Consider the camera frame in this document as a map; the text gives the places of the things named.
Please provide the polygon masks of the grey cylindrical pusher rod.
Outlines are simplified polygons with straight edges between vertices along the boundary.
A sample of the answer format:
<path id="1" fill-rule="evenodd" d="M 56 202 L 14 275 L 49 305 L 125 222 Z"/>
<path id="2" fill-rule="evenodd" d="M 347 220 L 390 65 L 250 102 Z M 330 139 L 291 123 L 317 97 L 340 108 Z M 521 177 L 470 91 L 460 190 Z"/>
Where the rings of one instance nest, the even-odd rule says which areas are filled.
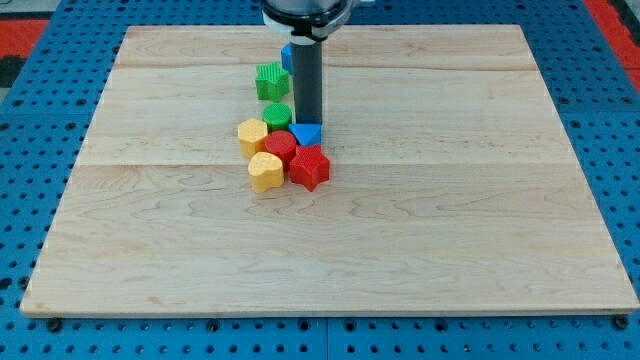
<path id="1" fill-rule="evenodd" d="M 322 44 L 291 45 L 295 122 L 321 125 L 323 120 Z"/>

